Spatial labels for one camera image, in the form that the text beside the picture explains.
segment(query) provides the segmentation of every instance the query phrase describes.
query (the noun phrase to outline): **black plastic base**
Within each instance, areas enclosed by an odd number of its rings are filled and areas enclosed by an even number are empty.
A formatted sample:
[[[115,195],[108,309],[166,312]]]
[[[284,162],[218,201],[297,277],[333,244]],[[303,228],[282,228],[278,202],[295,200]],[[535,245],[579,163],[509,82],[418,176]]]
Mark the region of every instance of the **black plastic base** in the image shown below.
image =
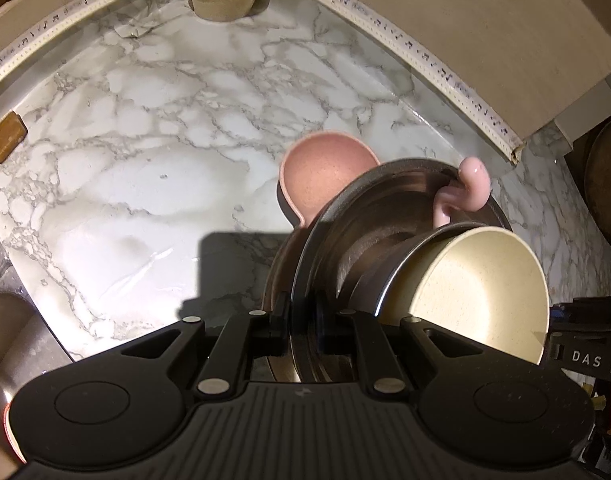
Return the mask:
[[[17,479],[588,478],[588,396],[423,320],[317,305],[317,343],[355,383],[252,383],[286,349],[288,304],[222,330],[178,322],[27,384]]]

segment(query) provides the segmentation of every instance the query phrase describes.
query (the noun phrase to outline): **tile trim strip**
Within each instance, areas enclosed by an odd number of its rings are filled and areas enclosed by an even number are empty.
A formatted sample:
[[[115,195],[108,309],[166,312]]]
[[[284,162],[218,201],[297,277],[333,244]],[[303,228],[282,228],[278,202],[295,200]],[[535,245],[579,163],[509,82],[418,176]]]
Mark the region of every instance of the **tile trim strip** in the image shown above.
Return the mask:
[[[0,52],[0,82],[42,45],[117,0],[74,0],[50,13]],[[375,38],[419,72],[517,164],[519,136],[464,81],[418,41],[359,0],[317,0]]]

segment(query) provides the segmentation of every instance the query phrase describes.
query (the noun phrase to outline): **stainless steel sink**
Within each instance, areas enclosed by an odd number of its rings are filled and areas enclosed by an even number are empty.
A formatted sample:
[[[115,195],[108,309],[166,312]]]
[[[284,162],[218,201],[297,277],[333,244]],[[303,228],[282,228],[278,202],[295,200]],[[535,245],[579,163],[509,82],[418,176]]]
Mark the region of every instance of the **stainless steel sink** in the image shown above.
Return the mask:
[[[21,465],[5,436],[5,407],[28,381],[71,362],[34,307],[0,244],[0,480]]]

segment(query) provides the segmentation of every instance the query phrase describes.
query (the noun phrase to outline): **marble countertop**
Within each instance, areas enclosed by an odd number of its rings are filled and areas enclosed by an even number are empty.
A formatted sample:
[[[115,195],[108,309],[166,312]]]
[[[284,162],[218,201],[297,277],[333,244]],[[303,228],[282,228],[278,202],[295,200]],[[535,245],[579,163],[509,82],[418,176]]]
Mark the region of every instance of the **marble countertop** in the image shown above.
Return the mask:
[[[260,301],[290,231],[278,165],[304,134],[361,137],[381,160],[477,155],[543,265],[553,302],[609,293],[611,249],[548,131],[511,168],[409,67],[313,0],[236,23],[188,0],[122,0],[34,58],[24,143],[0,166],[0,238],[75,358]]]

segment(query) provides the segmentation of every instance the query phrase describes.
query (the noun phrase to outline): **pink handle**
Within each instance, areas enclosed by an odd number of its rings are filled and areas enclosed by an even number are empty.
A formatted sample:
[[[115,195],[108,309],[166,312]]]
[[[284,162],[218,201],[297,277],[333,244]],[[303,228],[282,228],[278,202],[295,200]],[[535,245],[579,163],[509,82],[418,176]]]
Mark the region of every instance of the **pink handle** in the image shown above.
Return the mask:
[[[379,165],[374,152],[350,134],[308,134],[285,152],[278,182],[287,205],[304,228],[350,182]]]
[[[434,196],[434,229],[450,223],[450,208],[474,212],[488,201],[490,175],[478,158],[468,156],[461,161],[459,180],[442,187]]]

